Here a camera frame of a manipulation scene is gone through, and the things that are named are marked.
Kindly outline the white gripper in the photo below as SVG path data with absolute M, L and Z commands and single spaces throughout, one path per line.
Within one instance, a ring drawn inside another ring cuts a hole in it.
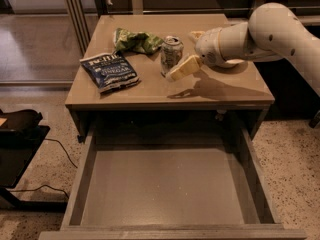
M 195 51 L 198 55 L 184 57 L 165 76 L 169 82 L 178 81 L 200 70 L 202 62 L 212 68 L 222 63 L 219 49 L 219 35 L 221 28 L 204 31 L 191 31 L 189 37 L 196 43 Z

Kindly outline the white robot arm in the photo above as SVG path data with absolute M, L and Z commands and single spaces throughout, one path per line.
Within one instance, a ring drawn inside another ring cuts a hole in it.
M 183 57 L 166 79 L 173 82 L 205 65 L 232 68 L 243 61 L 286 59 L 320 94 L 320 39 L 311 34 L 286 6 L 266 3 L 246 22 L 195 35 L 195 53 Z

